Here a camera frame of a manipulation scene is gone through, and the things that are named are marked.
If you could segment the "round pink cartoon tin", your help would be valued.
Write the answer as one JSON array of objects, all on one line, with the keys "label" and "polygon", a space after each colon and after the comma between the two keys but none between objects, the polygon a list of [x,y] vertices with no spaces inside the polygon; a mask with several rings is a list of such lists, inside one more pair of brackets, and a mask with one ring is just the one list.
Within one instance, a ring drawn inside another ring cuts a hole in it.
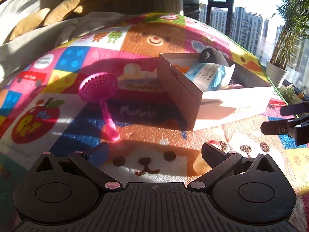
[{"label": "round pink cartoon tin", "polygon": [[230,84],[226,87],[227,90],[233,90],[233,89],[243,89],[244,87],[240,84]]}]

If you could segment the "white potted palm plant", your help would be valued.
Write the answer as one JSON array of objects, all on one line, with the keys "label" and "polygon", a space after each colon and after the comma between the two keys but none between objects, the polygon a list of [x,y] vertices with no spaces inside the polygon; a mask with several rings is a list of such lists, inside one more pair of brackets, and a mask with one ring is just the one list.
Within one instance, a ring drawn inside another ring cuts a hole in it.
[{"label": "white potted palm plant", "polygon": [[284,25],[267,61],[266,75],[275,87],[280,87],[288,74],[286,66],[294,56],[295,43],[308,38],[308,0],[282,0],[277,11]]}]

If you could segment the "orange toy piece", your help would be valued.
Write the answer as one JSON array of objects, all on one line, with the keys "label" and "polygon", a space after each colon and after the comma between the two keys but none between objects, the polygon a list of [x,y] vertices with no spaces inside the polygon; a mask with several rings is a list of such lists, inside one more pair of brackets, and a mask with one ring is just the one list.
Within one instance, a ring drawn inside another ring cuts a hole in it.
[{"label": "orange toy piece", "polygon": [[178,64],[175,64],[174,66],[184,74],[187,73],[188,70],[191,68],[191,66],[182,67],[182,66],[179,66]]}]

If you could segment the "pink cat figurine toy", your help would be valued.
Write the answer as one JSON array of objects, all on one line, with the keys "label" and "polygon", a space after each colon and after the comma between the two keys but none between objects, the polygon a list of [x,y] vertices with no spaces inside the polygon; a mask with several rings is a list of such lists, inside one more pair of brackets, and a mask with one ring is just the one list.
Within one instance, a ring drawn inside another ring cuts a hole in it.
[{"label": "pink cat figurine toy", "polygon": [[199,154],[193,163],[193,170],[198,175],[204,175],[212,170],[212,167],[210,167],[208,163],[202,158],[202,154]]}]

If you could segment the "pink toy strainer scoop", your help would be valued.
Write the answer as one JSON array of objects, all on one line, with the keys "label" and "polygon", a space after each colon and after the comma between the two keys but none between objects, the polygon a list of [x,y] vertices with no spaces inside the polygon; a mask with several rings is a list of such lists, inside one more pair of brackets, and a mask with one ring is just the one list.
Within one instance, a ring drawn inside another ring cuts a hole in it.
[{"label": "pink toy strainer scoop", "polygon": [[108,110],[106,101],[118,89],[118,80],[108,72],[100,72],[86,77],[79,85],[78,94],[86,102],[98,103],[101,107],[102,117],[106,124],[105,135],[109,141],[118,141],[120,134]]}]

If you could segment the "beige blanket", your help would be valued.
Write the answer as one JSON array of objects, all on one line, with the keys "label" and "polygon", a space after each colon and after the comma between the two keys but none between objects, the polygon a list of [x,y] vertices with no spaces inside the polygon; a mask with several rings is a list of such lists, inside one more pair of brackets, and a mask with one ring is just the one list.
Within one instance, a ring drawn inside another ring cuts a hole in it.
[{"label": "beige blanket", "polygon": [[80,18],[35,29],[4,44],[1,46],[1,87],[7,85],[17,72],[53,48],[127,18],[128,15],[117,12],[91,12]]}]

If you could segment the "black plush toy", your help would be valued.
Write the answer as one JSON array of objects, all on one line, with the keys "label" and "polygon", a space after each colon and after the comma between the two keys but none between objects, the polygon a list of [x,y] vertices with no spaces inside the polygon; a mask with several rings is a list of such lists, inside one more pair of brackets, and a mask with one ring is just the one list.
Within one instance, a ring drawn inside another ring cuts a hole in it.
[{"label": "black plush toy", "polygon": [[199,62],[215,63],[221,66],[229,66],[223,54],[214,48],[206,48],[199,54]]}]

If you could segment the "blue white tissue pack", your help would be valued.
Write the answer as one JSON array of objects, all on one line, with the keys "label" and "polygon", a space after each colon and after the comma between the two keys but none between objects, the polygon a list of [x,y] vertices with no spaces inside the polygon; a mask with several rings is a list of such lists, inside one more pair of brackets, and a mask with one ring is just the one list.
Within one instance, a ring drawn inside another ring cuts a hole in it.
[{"label": "blue white tissue pack", "polygon": [[224,90],[232,79],[235,66],[196,62],[187,70],[185,76],[203,92]]}]

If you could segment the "white cardboard box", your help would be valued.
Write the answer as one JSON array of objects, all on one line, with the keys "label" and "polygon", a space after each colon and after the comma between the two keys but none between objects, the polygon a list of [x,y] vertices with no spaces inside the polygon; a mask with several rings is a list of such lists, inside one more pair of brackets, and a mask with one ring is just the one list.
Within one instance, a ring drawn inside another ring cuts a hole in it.
[{"label": "white cardboard box", "polygon": [[158,79],[178,107],[187,129],[197,131],[255,116],[266,111],[273,86],[237,62],[232,81],[240,89],[203,92],[191,82],[178,66],[198,61],[197,53],[163,53],[159,56]]}]

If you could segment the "small potted plant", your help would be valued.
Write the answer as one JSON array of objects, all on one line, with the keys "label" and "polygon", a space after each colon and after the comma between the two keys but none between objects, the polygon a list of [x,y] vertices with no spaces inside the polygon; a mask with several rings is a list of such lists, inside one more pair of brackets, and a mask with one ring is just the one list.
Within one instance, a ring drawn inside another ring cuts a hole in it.
[{"label": "small potted plant", "polygon": [[281,92],[283,98],[285,99],[285,101],[289,105],[297,103],[297,99],[296,99],[297,95],[295,93],[294,85],[293,84],[290,84],[288,86],[281,85],[280,92]]}]

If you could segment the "colourful cartoon play mat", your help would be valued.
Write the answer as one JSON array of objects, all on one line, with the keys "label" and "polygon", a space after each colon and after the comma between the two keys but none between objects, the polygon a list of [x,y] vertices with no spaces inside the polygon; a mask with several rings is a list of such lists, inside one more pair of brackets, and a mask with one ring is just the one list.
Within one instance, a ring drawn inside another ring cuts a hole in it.
[{"label": "colourful cartoon play mat", "polygon": [[189,183],[202,144],[216,141],[224,151],[244,156],[268,152],[296,194],[292,224],[308,231],[308,145],[288,136],[265,136],[260,125],[280,119],[284,100],[275,89],[264,113],[201,130],[187,122],[157,73],[162,53],[219,50],[269,83],[258,59],[218,30],[177,14],[135,15],[48,51],[1,89],[1,231],[19,223],[13,193],[23,176],[49,150],[63,157],[103,142],[105,122],[97,105],[77,94],[79,84],[97,72],[119,82],[108,108],[120,133],[99,168],[127,181]]}]

